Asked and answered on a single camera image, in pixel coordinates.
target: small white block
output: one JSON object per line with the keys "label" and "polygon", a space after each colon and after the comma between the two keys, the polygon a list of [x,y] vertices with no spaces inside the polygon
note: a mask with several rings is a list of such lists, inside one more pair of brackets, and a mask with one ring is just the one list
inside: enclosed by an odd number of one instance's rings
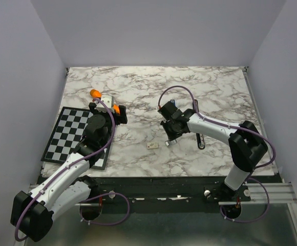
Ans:
{"label": "small white block", "polygon": [[146,144],[146,146],[147,146],[147,149],[148,149],[148,150],[159,148],[159,145],[158,145],[157,142],[148,142],[148,143]]}

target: metal bracket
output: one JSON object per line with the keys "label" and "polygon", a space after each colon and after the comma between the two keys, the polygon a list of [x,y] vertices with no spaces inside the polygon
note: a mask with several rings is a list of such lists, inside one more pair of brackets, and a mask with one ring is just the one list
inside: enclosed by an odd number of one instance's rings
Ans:
{"label": "metal bracket", "polygon": [[[247,191],[244,194],[250,196],[251,201],[242,201],[241,204],[267,204],[267,197],[264,189],[258,183],[247,183]],[[267,189],[270,204],[297,203],[294,189],[291,183],[264,183]],[[236,202],[223,201],[219,205],[234,205]]]}

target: cable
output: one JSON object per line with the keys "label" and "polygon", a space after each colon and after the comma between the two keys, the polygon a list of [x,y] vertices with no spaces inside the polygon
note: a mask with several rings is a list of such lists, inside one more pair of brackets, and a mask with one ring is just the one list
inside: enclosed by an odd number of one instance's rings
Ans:
{"label": "cable", "polygon": [[[95,101],[98,101],[100,104],[103,105],[103,107],[105,107],[105,109],[107,110],[110,118],[111,118],[111,121],[112,121],[112,133],[111,133],[111,137],[109,139],[109,141],[101,148],[99,149],[98,151],[90,154],[90,155],[87,155],[87,156],[84,156],[83,158],[80,158],[79,160],[76,160],[74,161],[73,163],[71,163],[69,165],[69,167],[72,167],[73,165],[77,164],[78,162],[82,161],[82,160],[85,160],[85,159],[89,159],[91,158],[92,156],[94,155],[97,155],[98,153],[100,153],[101,151],[103,151],[105,148],[107,148],[111,142],[112,142],[112,139],[114,137],[114,133],[115,133],[115,128],[116,128],[116,125],[115,125],[115,122],[114,122],[114,118],[113,118],[113,115],[110,111],[110,109],[98,98],[94,98]],[[65,172],[66,170],[68,170],[68,168],[63,168],[61,171],[59,171],[44,187],[43,187],[43,191],[45,191],[50,185],[52,182],[54,182],[63,172]],[[42,195],[42,193],[38,193],[31,201],[30,203],[26,206],[26,208],[23,210],[23,212],[21,213],[20,215],[20,218],[19,220],[17,221],[16,223],[16,226],[15,226],[15,231],[14,231],[14,238],[16,241],[18,242],[21,242],[21,241],[24,241],[28,238],[28,236],[25,236],[24,238],[19,238],[18,236],[18,231],[19,231],[19,228],[20,228],[20,224],[25,216],[25,214],[27,213],[27,211],[30,209],[31,205],[34,204],[34,202]]]}
{"label": "cable", "polygon": [[160,101],[161,101],[163,95],[164,95],[168,90],[170,90],[170,89],[172,89],[172,88],[182,88],[182,89],[186,90],[186,91],[190,94],[190,97],[192,98],[192,101],[193,101],[194,110],[195,110],[195,112],[198,114],[198,116],[199,116],[201,119],[206,120],[207,122],[213,123],[213,124],[215,124],[215,125],[219,125],[219,126],[221,126],[221,127],[227,127],[227,128],[229,127],[229,128],[236,129],[236,130],[245,131],[245,132],[251,133],[251,134],[253,134],[253,135],[255,135],[255,136],[258,136],[258,137],[262,138],[263,140],[265,140],[265,141],[270,145],[270,147],[271,147],[271,149],[272,149],[272,157],[271,157],[270,161],[268,161],[268,162],[265,163],[265,164],[261,164],[261,165],[257,166],[255,169],[265,167],[265,166],[267,166],[267,165],[269,165],[269,164],[271,164],[271,163],[273,163],[273,162],[275,161],[275,159],[276,159],[276,149],[275,149],[274,145],[273,145],[273,144],[272,144],[266,137],[264,137],[264,136],[261,135],[260,133],[257,133],[257,132],[255,132],[255,131],[252,131],[252,130],[250,130],[250,129],[246,129],[246,128],[243,128],[243,127],[229,126],[229,125],[227,125],[227,124],[220,123],[220,122],[215,121],[215,120],[213,120],[213,119],[205,118],[203,115],[200,114],[200,112],[199,112],[199,110],[198,110],[198,107],[197,107],[197,105],[196,105],[196,103],[195,103],[195,99],[194,99],[194,96],[193,96],[192,92],[191,92],[188,88],[186,88],[185,86],[171,86],[171,87],[167,88],[164,92],[162,92],[162,94],[161,94],[161,96],[160,96],[160,98],[159,98],[159,101],[158,101],[158,106],[159,106],[159,108],[161,108],[161,106],[160,106]]}
{"label": "cable", "polygon": [[127,199],[124,195],[122,195],[122,194],[120,194],[120,193],[116,193],[116,192],[113,192],[113,193],[105,193],[105,194],[101,194],[101,195],[99,195],[99,196],[95,196],[95,197],[86,199],[86,200],[84,200],[84,201],[82,201],[82,202],[91,201],[91,200],[100,198],[100,197],[102,197],[102,196],[108,196],[108,195],[118,195],[118,196],[121,196],[123,199],[126,200],[126,202],[127,202],[127,212],[126,212],[126,215],[125,215],[121,220],[119,220],[119,221],[117,221],[117,222],[113,222],[113,223],[99,223],[99,222],[94,222],[94,221],[91,221],[91,220],[85,220],[84,217],[82,216],[82,210],[80,210],[81,221],[84,220],[84,221],[86,221],[86,222],[88,222],[88,223],[90,223],[90,224],[97,224],[97,225],[99,225],[99,226],[115,226],[116,224],[123,223],[123,222],[128,218],[128,216],[129,216],[129,212],[130,212],[130,204],[129,204],[129,201],[128,201],[128,199]]}
{"label": "cable", "polygon": [[248,180],[253,180],[254,182],[257,182],[265,190],[265,193],[266,193],[266,196],[267,196],[267,207],[266,207],[266,210],[263,212],[262,215],[260,215],[256,219],[252,219],[252,220],[234,220],[234,219],[228,218],[226,216],[226,214],[224,214],[224,212],[223,212],[224,207],[223,206],[220,206],[220,213],[221,213],[222,217],[224,217],[224,219],[229,220],[229,221],[232,221],[232,222],[235,222],[235,223],[252,223],[252,222],[256,222],[256,221],[262,219],[268,213],[269,208],[270,208],[270,199],[269,199],[269,195],[268,195],[268,192],[267,192],[266,187],[264,187],[264,185],[260,181],[254,179],[254,178],[249,178]]}

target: tabletop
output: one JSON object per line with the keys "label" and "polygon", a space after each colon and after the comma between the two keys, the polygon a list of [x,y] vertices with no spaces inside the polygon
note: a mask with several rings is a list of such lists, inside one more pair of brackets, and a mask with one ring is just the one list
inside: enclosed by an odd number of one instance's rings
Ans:
{"label": "tabletop", "polygon": [[[115,104],[125,105],[128,124],[119,125],[104,171],[88,170],[93,177],[222,176],[233,161],[229,146],[205,136],[206,148],[197,148],[195,134],[184,134],[176,145],[167,147],[167,135],[157,112],[158,99],[168,87],[189,88],[198,100],[200,112],[216,119],[241,123],[252,121],[260,130],[243,72],[239,67],[80,67],[70,68],[60,110],[63,106],[87,109],[90,90],[112,95]],[[182,89],[167,92],[161,105],[174,99],[184,111],[192,108],[189,94]],[[148,150],[148,142],[159,148]],[[269,159],[266,154],[261,163]],[[44,163],[43,177],[60,165]],[[254,175],[273,175],[271,166]]]}

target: chessboard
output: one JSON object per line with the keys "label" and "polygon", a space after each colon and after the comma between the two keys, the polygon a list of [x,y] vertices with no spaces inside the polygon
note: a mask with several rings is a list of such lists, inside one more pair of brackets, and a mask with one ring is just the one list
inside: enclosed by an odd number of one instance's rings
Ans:
{"label": "chessboard", "polygon": [[[92,115],[89,109],[63,107],[41,161],[63,164],[81,140],[87,121]],[[109,150],[110,146],[104,149],[105,154],[92,166],[92,169],[105,169]]]}

